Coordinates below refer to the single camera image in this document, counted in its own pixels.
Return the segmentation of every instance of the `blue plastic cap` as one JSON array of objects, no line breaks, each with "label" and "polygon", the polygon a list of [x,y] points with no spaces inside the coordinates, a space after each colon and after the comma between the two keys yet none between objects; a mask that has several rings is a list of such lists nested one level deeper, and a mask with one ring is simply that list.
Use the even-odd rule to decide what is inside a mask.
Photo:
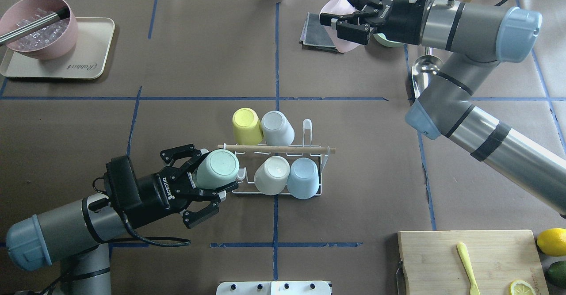
[{"label": "blue plastic cap", "polygon": [[6,247],[10,259],[26,271],[52,264],[37,215],[12,225],[6,237]]},{"label": "blue plastic cap", "polygon": [[499,61],[522,62],[529,55],[542,25],[542,14],[513,7],[499,26],[495,53]]},{"label": "blue plastic cap", "polygon": [[432,122],[432,119],[430,119],[430,116],[427,114],[419,100],[415,100],[409,109],[409,112],[405,115],[405,122],[432,140],[435,140],[438,136],[440,136],[440,131]]}]

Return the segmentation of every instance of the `lime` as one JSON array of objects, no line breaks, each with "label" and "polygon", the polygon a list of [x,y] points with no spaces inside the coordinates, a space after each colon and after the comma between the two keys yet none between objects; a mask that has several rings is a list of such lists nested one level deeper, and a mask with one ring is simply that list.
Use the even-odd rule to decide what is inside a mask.
[{"label": "lime", "polygon": [[510,295],[536,295],[532,286],[523,280],[516,280],[509,286]]},{"label": "lime", "polygon": [[552,263],[546,271],[546,280],[553,285],[566,288],[566,261]]},{"label": "lime", "polygon": [[536,245],[546,255],[563,257],[566,255],[566,229],[556,228],[541,232],[536,237]]}]

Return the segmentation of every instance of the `cutting board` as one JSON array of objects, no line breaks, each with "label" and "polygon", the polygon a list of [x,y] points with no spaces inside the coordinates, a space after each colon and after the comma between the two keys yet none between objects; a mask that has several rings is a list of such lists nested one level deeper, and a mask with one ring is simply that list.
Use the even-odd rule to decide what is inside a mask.
[{"label": "cutting board", "polygon": [[468,295],[470,282],[456,244],[464,242],[481,295],[509,295],[512,281],[548,295],[530,230],[400,231],[407,295]]}]

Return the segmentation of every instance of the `tabletop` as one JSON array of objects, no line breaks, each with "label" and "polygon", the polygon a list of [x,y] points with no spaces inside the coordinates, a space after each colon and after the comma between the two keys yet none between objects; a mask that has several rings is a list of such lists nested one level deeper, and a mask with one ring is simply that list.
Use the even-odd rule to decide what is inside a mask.
[{"label": "tabletop", "polygon": [[[0,13],[16,1],[0,0]],[[162,168],[163,149],[233,143],[230,121],[241,107],[260,116],[280,110],[295,130],[309,118],[313,142],[337,148],[321,196],[229,195],[194,229],[176,216],[139,229],[190,238],[189,247],[113,243],[113,293],[213,294],[221,281],[324,280],[335,294],[394,294],[398,231],[536,235],[563,226],[557,212],[457,145],[405,123],[409,68],[422,47],[303,48],[307,13],[328,0],[65,1],[77,16],[115,21],[107,67],[92,81],[0,77],[0,241],[12,224],[93,194],[91,182],[113,157],[128,154],[141,176]],[[505,4],[541,11],[543,28],[525,61],[499,65],[472,98],[562,158],[564,3]],[[1,246],[0,293],[43,289],[59,275],[58,264],[20,271]]]}]

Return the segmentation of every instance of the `cup rack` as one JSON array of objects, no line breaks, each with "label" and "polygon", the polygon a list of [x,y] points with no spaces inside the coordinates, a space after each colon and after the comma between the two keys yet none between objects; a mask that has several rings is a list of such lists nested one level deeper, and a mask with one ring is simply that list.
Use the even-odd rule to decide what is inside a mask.
[{"label": "cup rack", "polygon": [[[306,133],[309,134],[309,141],[305,143]],[[246,156],[246,155],[265,155],[271,156],[271,154],[285,154],[286,157],[295,159],[300,157],[309,156],[317,163],[319,170],[319,189],[315,196],[320,196],[322,194],[322,172],[328,158],[331,154],[336,153],[336,148],[331,148],[330,146],[322,147],[313,145],[313,122],[310,119],[303,120],[303,140],[301,145],[290,145],[290,146],[268,146],[265,144],[259,144],[257,146],[243,146],[243,145],[228,145],[222,144],[218,145],[218,148],[223,148],[228,151],[234,152],[236,156]],[[248,175],[247,167],[240,168],[238,176],[236,176],[236,181],[239,184],[244,184],[240,188],[232,191],[234,194],[241,195],[254,195],[263,194],[255,187],[255,182],[250,180]],[[279,195],[290,195],[287,191],[287,186]]]}]

